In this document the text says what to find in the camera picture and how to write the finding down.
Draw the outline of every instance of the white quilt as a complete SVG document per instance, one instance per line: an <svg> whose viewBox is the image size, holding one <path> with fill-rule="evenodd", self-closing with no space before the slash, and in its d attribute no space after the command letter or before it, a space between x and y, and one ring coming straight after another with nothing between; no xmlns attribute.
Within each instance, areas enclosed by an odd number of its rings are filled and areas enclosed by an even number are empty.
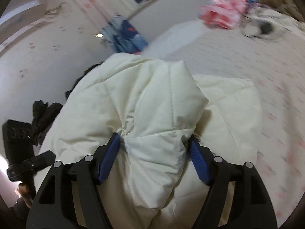
<svg viewBox="0 0 305 229"><path fill-rule="evenodd" d="M117 132L122 147L99 186L113 228L186 229L208 190L188 160L187 139L195 132L228 162L254 163L261 113L251 81L193 78L183 61L115 54L79 82L40 153L51 150L65 164L77 162ZM37 189L48 170L35 176Z"/></svg>

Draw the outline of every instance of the pink polka dot fabric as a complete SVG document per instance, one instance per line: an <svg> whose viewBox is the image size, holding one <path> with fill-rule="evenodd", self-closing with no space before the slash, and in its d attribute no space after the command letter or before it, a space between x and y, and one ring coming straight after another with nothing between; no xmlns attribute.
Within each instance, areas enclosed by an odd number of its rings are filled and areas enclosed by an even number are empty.
<svg viewBox="0 0 305 229"><path fill-rule="evenodd" d="M212 0L211 5L201 7L199 18L207 26L231 29L239 25L247 4L247 0Z"/></svg>

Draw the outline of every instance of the patterned bed sheet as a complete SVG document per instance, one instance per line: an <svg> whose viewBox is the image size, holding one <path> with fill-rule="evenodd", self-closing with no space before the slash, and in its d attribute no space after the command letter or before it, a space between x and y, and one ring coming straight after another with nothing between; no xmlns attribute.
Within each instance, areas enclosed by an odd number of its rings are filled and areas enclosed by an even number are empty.
<svg viewBox="0 0 305 229"><path fill-rule="evenodd" d="M265 41L247 38L239 29L203 28L197 36L190 32L191 39L178 39L187 35L183 28L192 31L192 27L204 27L198 23L173 27L176 30L158 37L143 55L182 59L192 74L254 81L264 113L256 168L281 226L305 192L305 40L288 31L276 41ZM160 55L160 47L167 54Z"/></svg>

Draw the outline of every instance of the pink curtain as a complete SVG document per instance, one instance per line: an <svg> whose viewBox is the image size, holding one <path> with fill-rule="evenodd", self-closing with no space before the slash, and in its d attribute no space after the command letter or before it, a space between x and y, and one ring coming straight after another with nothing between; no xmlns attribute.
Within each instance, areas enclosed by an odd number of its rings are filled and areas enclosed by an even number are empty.
<svg viewBox="0 0 305 229"><path fill-rule="evenodd" d="M107 0L74 0L86 16L93 22L97 30L108 25L108 21L116 14L107 4Z"/></svg>

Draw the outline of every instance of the person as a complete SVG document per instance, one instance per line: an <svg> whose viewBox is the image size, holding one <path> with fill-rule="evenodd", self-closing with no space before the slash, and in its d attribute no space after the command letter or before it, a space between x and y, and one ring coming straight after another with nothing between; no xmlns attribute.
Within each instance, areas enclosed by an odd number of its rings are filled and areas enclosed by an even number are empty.
<svg viewBox="0 0 305 229"><path fill-rule="evenodd" d="M16 193L19 194L20 198L16 201L16 204L10 208L10 210L19 219L20 223L25 225L33 199L30 196L30 189L25 183L20 183L18 185Z"/></svg>

